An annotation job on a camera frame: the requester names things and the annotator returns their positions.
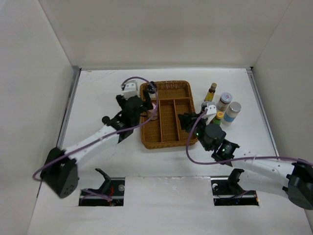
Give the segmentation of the pink cap spice jar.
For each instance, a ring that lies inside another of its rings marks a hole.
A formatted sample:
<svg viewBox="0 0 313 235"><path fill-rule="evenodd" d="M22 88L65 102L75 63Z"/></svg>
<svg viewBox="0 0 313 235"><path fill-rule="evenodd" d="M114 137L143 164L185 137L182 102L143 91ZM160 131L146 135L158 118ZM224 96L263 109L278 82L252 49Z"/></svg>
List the pink cap spice jar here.
<svg viewBox="0 0 313 235"><path fill-rule="evenodd" d="M152 102L153 108L147 111L147 118L150 118L151 120L157 120L158 119L158 110L157 105L155 102Z"/></svg>

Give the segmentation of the black cap white powder bottle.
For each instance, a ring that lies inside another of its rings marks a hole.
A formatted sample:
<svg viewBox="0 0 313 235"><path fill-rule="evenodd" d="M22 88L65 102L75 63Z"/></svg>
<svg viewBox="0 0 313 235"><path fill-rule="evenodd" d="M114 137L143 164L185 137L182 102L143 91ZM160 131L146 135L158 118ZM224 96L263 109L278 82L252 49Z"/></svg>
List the black cap white powder bottle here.
<svg viewBox="0 0 313 235"><path fill-rule="evenodd" d="M147 85L147 89L148 94L150 99L156 99L156 93L157 93L157 85L154 81L151 81L148 85Z"/></svg>

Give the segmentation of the silver lid blue label jar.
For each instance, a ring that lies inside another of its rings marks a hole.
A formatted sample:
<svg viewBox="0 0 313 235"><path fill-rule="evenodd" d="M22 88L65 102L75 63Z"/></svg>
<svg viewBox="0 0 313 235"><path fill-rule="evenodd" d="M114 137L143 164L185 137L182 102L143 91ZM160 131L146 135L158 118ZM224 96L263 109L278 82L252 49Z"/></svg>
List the silver lid blue label jar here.
<svg viewBox="0 0 313 235"><path fill-rule="evenodd" d="M242 106L238 102L231 102L228 106L227 110L224 113L224 117L222 119L222 124L229 126L233 123L238 113L241 111Z"/></svg>

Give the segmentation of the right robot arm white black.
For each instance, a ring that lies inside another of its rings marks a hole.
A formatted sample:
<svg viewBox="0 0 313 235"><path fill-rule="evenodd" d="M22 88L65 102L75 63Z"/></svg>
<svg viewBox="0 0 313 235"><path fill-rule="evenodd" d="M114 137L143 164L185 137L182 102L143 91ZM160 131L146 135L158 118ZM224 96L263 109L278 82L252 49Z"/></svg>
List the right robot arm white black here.
<svg viewBox="0 0 313 235"><path fill-rule="evenodd" d="M227 179L231 193L256 190L279 195L296 206L313 208L313 164L302 159L259 156L226 140L226 133L217 124L207 124L205 113L179 114L182 130L196 136L205 151L211 152L211 162L188 159L197 165L227 165L232 172Z"/></svg>

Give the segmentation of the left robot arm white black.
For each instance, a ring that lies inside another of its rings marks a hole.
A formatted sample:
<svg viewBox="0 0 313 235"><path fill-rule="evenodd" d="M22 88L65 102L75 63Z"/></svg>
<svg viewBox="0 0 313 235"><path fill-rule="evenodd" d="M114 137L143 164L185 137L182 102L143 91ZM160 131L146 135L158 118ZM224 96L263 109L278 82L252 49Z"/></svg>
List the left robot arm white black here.
<svg viewBox="0 0 313 235"><path fill-rule="evenodd" d="M59 198L72 194L79 184L79 167L105 149L129 137L134 129L141 126L140 117L145 111L153 109L149 92L144 97L137 95L125 98L118 95L116 100L121 111L109 118L102 118L104 126L95 134L66 149L55 147L50 150L44 166L39 170L40 179L53 190Z"/></svg>

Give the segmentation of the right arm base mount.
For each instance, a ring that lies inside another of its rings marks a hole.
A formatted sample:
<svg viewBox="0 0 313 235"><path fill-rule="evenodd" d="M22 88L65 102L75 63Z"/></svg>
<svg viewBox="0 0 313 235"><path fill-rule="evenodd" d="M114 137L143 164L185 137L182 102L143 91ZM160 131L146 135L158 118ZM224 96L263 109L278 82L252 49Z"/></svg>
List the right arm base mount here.
<svg viewBox="0 0 313 235"><path fill-rule="evenodd" d="M215 206L259 206L256 191L242 189L238 182L242 169L234 169L229 176L211 177Z"/></svg>

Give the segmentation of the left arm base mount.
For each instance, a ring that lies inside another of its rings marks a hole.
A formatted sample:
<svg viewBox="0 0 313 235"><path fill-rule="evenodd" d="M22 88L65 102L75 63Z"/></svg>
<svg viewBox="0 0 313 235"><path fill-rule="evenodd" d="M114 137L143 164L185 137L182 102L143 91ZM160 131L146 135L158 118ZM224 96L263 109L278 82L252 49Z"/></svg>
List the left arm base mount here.
<svg viewBox="0 0 313 235"><path fill-rule="evenodd" d="M121 207L124 205L125 178L110 177L103 170L96 168L102 175L102 184L98 187L83 189L78 206L81 207Z"/></svg>

